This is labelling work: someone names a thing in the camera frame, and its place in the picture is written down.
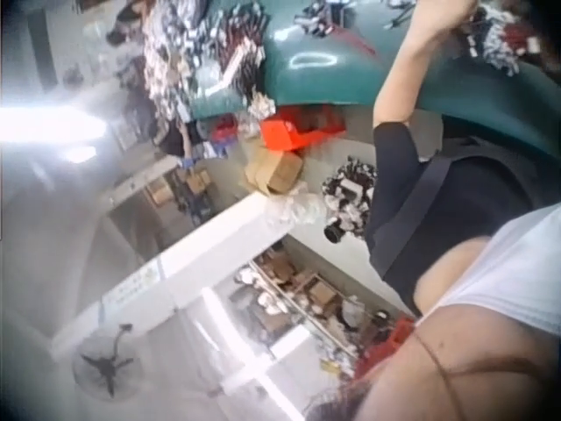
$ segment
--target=red item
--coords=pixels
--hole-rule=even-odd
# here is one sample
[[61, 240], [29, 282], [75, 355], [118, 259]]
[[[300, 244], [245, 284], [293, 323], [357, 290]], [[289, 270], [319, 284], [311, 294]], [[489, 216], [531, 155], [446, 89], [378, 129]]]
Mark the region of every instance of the red item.
[[333, 25], [333, 36], [335, 38], [341, 39], [351, 46], [355, 46], [357, 49], [372, 57], [376, 57], [376, 50], [369, 46], [368, 43], [358, 34], [351, 32], [348, 29], [345, 29], [338, 25]]
[[361, 379], [373, 367], [381, 363], [387, 357], [393, 355], [401, 345], [407, 340], [411, 332], [415, 329], [415, 321], [411, 318], [401, 318], [395, 324], [389, 338], [381, 344], [372, 345], [357, 360], [354, 369], [354, 379]]
[[299, 105], [284, 106], [259, 125], [265, 146], [280, 152], [310, 146], [345, 130], [343, 118], [330, 105], [313, 109]]
[[238, 121], [231, 114], [226, 114], [218, 119], [217, 126], [212, 131], [210, 137], [215, 143], [229, 141], [232, 137], [238, 136]]
[[521, 48], [527, 50], [528, 38], [536, 36], [531, 28], [519, 23], [506, 25], [504, 31], [502, 38], [515, 52]]

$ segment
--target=white column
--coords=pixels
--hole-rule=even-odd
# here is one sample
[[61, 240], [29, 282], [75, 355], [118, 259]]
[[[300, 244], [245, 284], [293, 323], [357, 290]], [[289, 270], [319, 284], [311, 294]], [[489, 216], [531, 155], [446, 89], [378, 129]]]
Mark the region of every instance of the white column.
[[60, 330], [51, 344], [55, 359], [72, 352], [99, 328], [133, 323], [142, 335], [281, 239], [291, 224], [271, 225], [268, 197], [252, 193], [147, 262], [101, 301]]

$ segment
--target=wall fan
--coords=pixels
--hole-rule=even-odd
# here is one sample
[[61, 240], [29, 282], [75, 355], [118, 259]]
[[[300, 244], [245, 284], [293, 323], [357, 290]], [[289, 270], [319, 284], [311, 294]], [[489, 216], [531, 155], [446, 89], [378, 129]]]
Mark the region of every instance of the wall fan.
[[114, 338], [86, 339], [74, 356], [72, 371], [83, 392], [99, 400], [123, 401], [140, 389], [143, 370], [131, 347], [121, 343], [132, 325], [121, 325]]

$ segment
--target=shoulder strap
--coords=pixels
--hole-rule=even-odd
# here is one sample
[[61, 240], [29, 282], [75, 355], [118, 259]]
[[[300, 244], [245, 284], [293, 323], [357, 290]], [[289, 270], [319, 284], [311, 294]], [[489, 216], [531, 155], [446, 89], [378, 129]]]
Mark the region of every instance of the shoulder strap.
[[501, 164], [516, 180], [522, 188], [526, 197], [530, 200], [532, 207], [538, 209], [548, 204], [544, 197], [544, 191], [540, 186], [539, 174], [536, 165], [525, 157], [513, 153], [503, 147], [499, 147], [482, 139], [471, 138], [471, 145], [462, 144], [451, 139], [451, 146], [444, 148], [442, 155], [449, 157], [452, 162], [467, 158], [488, 158]]
[[394, 217], [373, 234], [370, 263], [383, 278], [419, 227], [448, 175], [452, 160], [436, 155]]
[[424, 220], [444, 184], [452, 162], [474, 157], [488, 158], [502, 164], [519, 183], [535, 209], [550, 204], [551, 200], [548, 198], [551, 194], [547, 195], [547, 192], [540, 188], [536, 165], [531, 161], [519, 157], [507, 149], [491, 144], [488, 146], [485, 141], [480, 139], [450, 139], [448, 146], [429, 162], [421, 178], [394, 217], [373, 234], [370, 263], [380, 277], [383, 278], [386, 275], [401, 250]]

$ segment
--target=teal table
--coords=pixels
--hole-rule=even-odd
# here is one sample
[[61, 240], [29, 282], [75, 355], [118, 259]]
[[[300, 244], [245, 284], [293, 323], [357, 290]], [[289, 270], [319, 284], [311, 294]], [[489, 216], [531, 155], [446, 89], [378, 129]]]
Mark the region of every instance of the teal table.
[[[209, 13], [234, 5], [215, 0]], [[266, 93], [278, 105], [335, 103], [372, 105], [397, 53], [406, 27], [384, 30], [399, 12], [378, 0], [358, 0], [352, 32], [375, 52], [367, 54], [330, 35], [315, 39], [294, 25], [309, 0], [261, 0], [272, 16], [265, 40]], [[449, 60], [432, 64], [418, 108], [462, 118], [519, 139], [522, 145], [561, 159], [561, 88], [539, 69], [522, 64], [508, 77], [486, 65]], [[231, 89], [192, 103], [196, 118], [243, 109]]]

